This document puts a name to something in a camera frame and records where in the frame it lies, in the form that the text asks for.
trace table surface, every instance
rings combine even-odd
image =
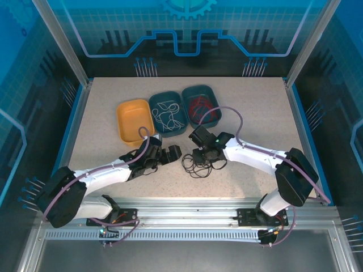
[[[233,107],[243,116],[240,138],[259,146],[302,149],[281,78],[95,78],[83,114],[69,167],[89,169],[110,163],[133,148],[119,138],[116,108],[125,101],[146,99],[163,91],[182,92],[189,86],[209,85],[220,105]],[[238,116],[223,110],[218,125],[209,129],[218,135],[235,133]],[[163,138],[163,147],[179,145],[183,154],[196,148],[188,138],[193,129]],[[228,162],[208,178],[191,178],[181,159],[156,173],[95,192],[111,197],[261,197],[276,188],[276,179],[247,165]]]

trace blue wall panel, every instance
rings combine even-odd
[[[296,81],[342,219],[363,217],[362,12],[361,1],[342,0]]]
[[[50,3],[90,77],[143,76],[134,69],[134,64],[140,65],[136,58],[143,57],[157,61],[159,76],[286,76],[324,4],[323,0]],[[254,65],[259,69],[249,73]]]

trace tangled cable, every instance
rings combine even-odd
[[[184,170],[194,179],[203,179],[210,175],[212,170],[221,170],[227,165],[227,161],[219,168],[214,167],[213,163],[201,163],[196,164],[193,160],[193,156],[191,154],[186,154],[183,156],[181,160],[181,165],[183,166]]]
[[[157,103],[157,105],[160,107],[160,110],[163,112],[159,113],[159,109],[158,108],[154,108],[151,110],[151,113],[153,114],[155,121],[157,123],[160,123],[163,126],[163,132],[165,132],[165,130],[170,130],[170,131],[174,131],[175,129],[181,129],[185,126],[185,124],[179,122],[178,120],[174,119],[174,115],[177,114],[180,111],[180,107],[177,103],[172,103],[169,106],[165,105],[164,103]],[[163,114],[169,114],[169,116],[167,117],[167,123],[165,124],[161,118],[161,116]]]

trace aluminum frame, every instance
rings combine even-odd
[[[125,198],[117,199],[121,207],[137,208],[141,221],[140,231],[159,230],[223,230],[226,233],[257,228],[238,227],[237,208],[255,207],[258,198]],[[349,242],[339,218],[336,207],[324,207],[320,203],[308,201],[304,207],[297,208],[296,226],[298,230],[326,230],[330,236],[332,248],[339,270],[342,272],[359,271],[349,247]],[[41,251],[47,240],[47,231],[54,232],[49,223],[40,223],[38,213],[36,223],[29,236],[18,272],[34,272],[41,262]],[[292,222],[293,212],[288,210],[289,221]],[[63,235],[79,230],[97,229],[86,227],[85,220],[74,220],[56,231]]]
[[[304,43],[302,49],[299,52],[293,66],[291,67],[288,76],[286,77],[288,87],[292,87],[295,80],[299,76],[303,66],[305,65],[307,59],[309,58],[311,52],[314,50],[316,44],[322,37],[322,34],[333,17],[335,10],[341,0],[328,0],[325,4],[322,12],[319,15],[319,19],[314,29],[310,32],[306,42]]]
[[[82,86],[87,87],[88,77],[82,67],[77,55],[75,54],[67,36],[65,35],[56,15],[50,7],[47,0],[32,0],[44,23],[47,25],[50,33],[55,39],[57,45],[61,49],[63,55],[68,61],[71,69]]]

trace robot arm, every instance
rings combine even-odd
[[[271,217],[290,205],[302,206],[313,189],[311,184],[280,159],[281,157],[293,161],[315,183],[318,181],[318,175],[313,167],[304,154],[296,148],[292,148],[289,152],[276,151],[240,140],[241,145],[232,134],[221,133],[216,137],[202,126],[197,127],[189,138],[199,147],[192,153],[195,164],[213,163],[219,160],[235,161],[257,168],[276,178],[277,189],[265,195],[256,207],[256,214],[260,214],[262,222],[268,222]]]
[[[158,165],[165,165],[178,160],[182,153],[179,146],[170,146],[169,152],[161,148],[161,141],[151,137],[146,152],[137,161],[129,162],[144,150],[146,141],[136,151],[127,153],[112,163],[103,165],[100,171],[81,178],[72,185],[50,209],[47,219],[53,227],[58,228],[77,218],[98,218],[110,223],[118,217],[118,205],[107,195],[90,197],[89,195],[106,186],[130,181],[142,176],[147,169],[157,170]],[[44,212],[58,192],[73,179],[88,173],[92,169],[71,171],[68,167],[57,170],[44,185],[35,199],[38,208]]]

